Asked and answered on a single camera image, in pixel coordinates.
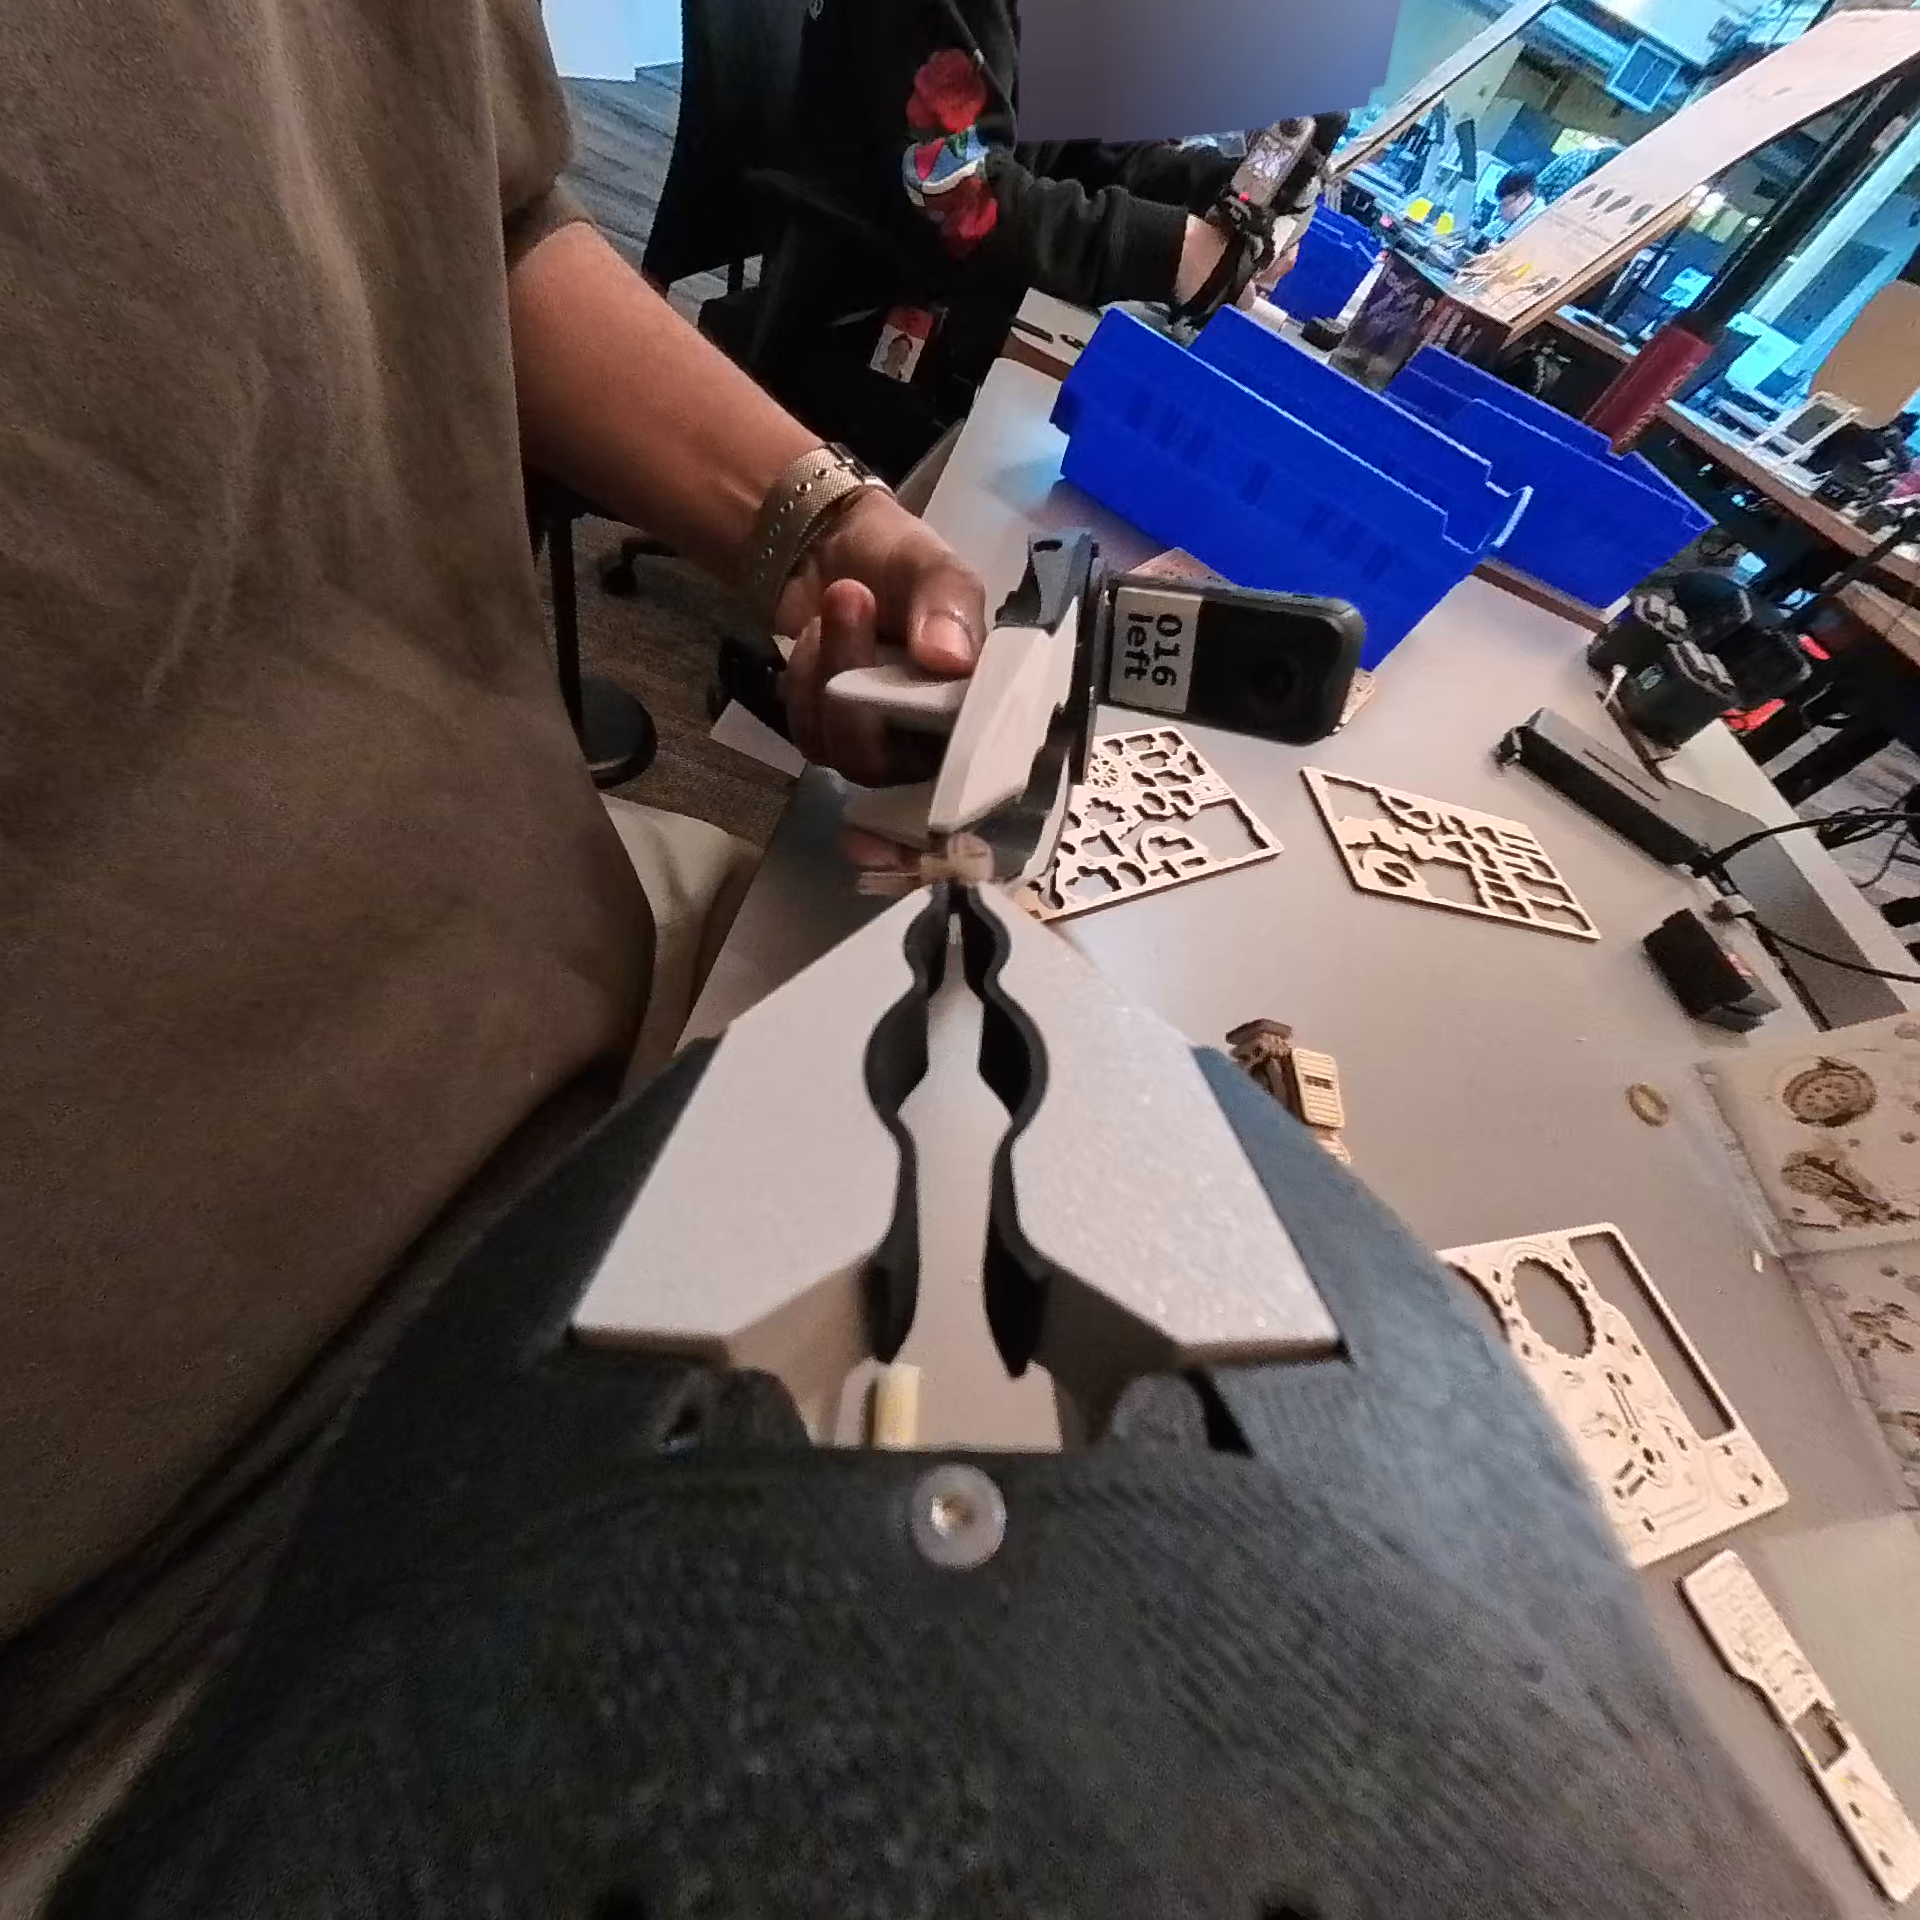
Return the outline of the large blue plastic bin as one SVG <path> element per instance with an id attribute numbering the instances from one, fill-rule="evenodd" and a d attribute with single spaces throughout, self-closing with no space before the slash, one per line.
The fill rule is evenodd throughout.
<path id="1" fill-rule="evenodd" d="M 1528 491 L 1497 561 L 1577 604 L 1609 609 L 1712 525 L 1640 453 L 1434 346 L 1386 394 Z"/>
<path id="2" fill-rule="evenodd" d="M 1051 424 L 1062 480 L 1233 585 L 1362 619 L 1378 673 L 1518 531 L 1530 486 L 1242 312 L 1179 346 L 1129 312 L 1096 324 Z"/>

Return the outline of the small black box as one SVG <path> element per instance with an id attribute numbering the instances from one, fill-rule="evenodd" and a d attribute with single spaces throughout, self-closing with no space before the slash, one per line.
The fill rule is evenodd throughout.
<path id="1" fill-rule="evenodd" d="M 1781 1010 L 1768 982 L 1693 908 L 1670 912 L 1642 940 L 1642 948 L 1682 1013 L 1698 1025 L 1741 1035 Z"/>

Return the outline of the grey desk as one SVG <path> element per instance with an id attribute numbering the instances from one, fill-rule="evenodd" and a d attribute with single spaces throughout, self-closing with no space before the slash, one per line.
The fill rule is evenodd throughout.
<path id="1" fill-rule="evenodd" d="M 1008 592 L 1029 528 L 1141 538 L 1060 484 L 1058 379 L 1000 362 L 928 523 Z M 1342 1069 L 1355 1173 L 1434 1251 L 1609 1220 L 1741 1414 L 1789 1501 L 1729 1542 L 1777 1602 L 1915 1820 L 1915 1515 L 1837 1338 L 1771 1252 L 1696 1067 L 1737 1038 L 1701 1029 L 1642 938 L 1689 888 L 1521 769 L 1500 733 L 1594 702 L 1582 638 L 1481 580 L 1453 588 L 1318 752 L 1197 730 L 1202 755 L 1285 850 L 1065 936 L 1129 1001 L 1217 1045 L 1248 1017 L 1293 1025 Z M 1582 944 L 1358 893 L 1302 769 L 1377 779 L 1524 824 L 1601 928 Z M 707 1038 L 798 973 L 864 910 L 836 856 L 838 794 L 804 776 L 683 1038 Z M 1846 1916 L 1891 1908 L 1785 1733 L 1701 1635 L 1675 1582 L 1714 1548 L 1642 1576 L 1674 1661 L 1774 1821 Z"/>

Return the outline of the wooden mechanical model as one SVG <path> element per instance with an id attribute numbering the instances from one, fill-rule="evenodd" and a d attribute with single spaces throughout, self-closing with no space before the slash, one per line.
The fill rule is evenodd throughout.
<path id="1" fill-rule="evenodd" d="M 1346 1146 L 1346 1099 L 1331 1053 L 1302 1046 L 1291 1025 L 1257 1017 L 1225 1035 L 1234 1062 L 1253 1076 L 1342 1165 L 1354 1164 Z"/>

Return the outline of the wooden sheet with round holes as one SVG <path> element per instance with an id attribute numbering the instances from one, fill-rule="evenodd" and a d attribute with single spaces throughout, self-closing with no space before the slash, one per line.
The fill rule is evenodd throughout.
<path id="1" fill-rule="evenodd" d="M 1635 1569 L 1789 1501 L 1640 1252 L 1609 1220 L 1437 1258 L 1494 1321 Z"/>

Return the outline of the large tilted wooden board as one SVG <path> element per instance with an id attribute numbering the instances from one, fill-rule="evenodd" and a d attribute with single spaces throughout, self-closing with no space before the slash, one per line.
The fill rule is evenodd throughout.
<path id="1" fill-rule="evenodd" d="M 1696 194 L 1777 138 L 1877 89 L 1918 57 L 1918 11 L 1850 6 L 1677 113 L 1546 206 L 1452 284 L 1521 332 L 1680 224 Z"/>

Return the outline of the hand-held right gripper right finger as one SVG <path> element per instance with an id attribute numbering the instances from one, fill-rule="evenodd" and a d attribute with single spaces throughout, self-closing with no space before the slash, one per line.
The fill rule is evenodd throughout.
<path id="1" fill-rule="evenodd" d="M 1153 1377 L 1342 1353 L 1333 1309 L 1197 1051 L 990 888 L 954 893 L 1004 1110 L 982 1305 L 1011 1377 L 1040 1370 L 1068 1450 Z"/>

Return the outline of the woven metal watch band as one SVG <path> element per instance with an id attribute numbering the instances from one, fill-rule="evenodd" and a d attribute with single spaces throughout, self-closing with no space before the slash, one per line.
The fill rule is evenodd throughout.
<path id="1" fill-rule="evenodd" d="M 894 489 L 841 443 L 816 446 L 781 469 L 739 558 L 739 592 L 757 618 L 776 625 L 809 549 L 867 497 L 894 497 Z"/>

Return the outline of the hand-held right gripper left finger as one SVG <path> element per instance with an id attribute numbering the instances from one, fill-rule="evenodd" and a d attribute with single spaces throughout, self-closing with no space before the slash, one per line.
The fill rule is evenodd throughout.
<path id="1" fill-rule="evenodd" d="M 900 1108 L 952 917 L 947 882 L 900 898 L 709 1045 L 571 1315 L 581 1341 L 773 1377 L 832 1441 L 848 1379 L 914 1321 Z"/>

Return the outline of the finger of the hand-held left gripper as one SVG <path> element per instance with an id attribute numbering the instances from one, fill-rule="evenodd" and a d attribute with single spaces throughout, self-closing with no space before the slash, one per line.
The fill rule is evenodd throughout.
<path id="1" fill-rule="evenodd" d="M 1045 846 L 1065 813 L 1072 693 L 1068 626 L 996 626 L 952 722 L 928 800 L 928 843 Z"/>
<path id="2" fill-rule="evenodd" d="M 996 849 L 1000 889 L 1019 889 L 1050 869 L 1075 788 L 1097 737 L 1097 700 L 1040 708 L 1017 693 L 996 696 L 980 739 L 980 836 Z"/>

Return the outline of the dark printed box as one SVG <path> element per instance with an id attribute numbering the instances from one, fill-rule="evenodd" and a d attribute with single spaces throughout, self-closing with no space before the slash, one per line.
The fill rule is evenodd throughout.
<path id="1" fill-rule="evenodd" d="M 1450 317 L 1450 297 L 1452 274 L 1401 252 L 1382 252 L 1340 346 L 1328 353 L 1328 365 L 1372 394 L 1386 394 L 1426 346 L 1434 324 Z"/>

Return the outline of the wooden cutout parts sheet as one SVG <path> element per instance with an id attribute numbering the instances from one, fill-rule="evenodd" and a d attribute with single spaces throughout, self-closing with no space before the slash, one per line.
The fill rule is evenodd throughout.
<path id="1" fill-rule="evenodd" d="M 1017 898 L 1038 922 L 1069 922 L 1251 869 L 1283 850 L 1186 732 L 1110 732 L 1091 748 L 1050 864 Z"/>
<path id="2" fill-rule="evenodd" d="M 1313 765 L 1302 787 L 1358 893 L 1582 944 L 1601 940 L 1524 824 Z"/>

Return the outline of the person's beige trousers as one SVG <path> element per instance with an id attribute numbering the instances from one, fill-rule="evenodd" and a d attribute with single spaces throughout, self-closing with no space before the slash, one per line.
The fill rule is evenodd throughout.
<path id="1" fill-rule="evenodd" d="M 614 796 L 603 796 L 603 805 L 656 928 L 652 988 L 629 1069 L 635 1089 L 675 1056 L 753 889 L 762 850 L 685 813 Z"/>

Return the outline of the long black device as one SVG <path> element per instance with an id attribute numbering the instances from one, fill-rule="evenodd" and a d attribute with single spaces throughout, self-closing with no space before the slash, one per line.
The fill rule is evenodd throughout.
<path id="1" fill-rule="evenodd" d="M 1601 742 L 1549 708 L 1501 732 L 1494 761 L 1533 776 L 1670 872 L 1702 873 L 1709 856 L 1761 833 L 1739 808 L 1666 779 L 1642 756 Z"/>

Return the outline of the grey flat laptop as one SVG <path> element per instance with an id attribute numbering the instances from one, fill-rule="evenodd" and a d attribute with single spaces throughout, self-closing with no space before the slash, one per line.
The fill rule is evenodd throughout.
<path id="1" fill-rule="evenodd" d="M 1768 961 L 1824 1029 L 1915 1016 L 1918 963 L 1818 840 L 1812 824 L 1755 834 L 1720 876 Z"/>

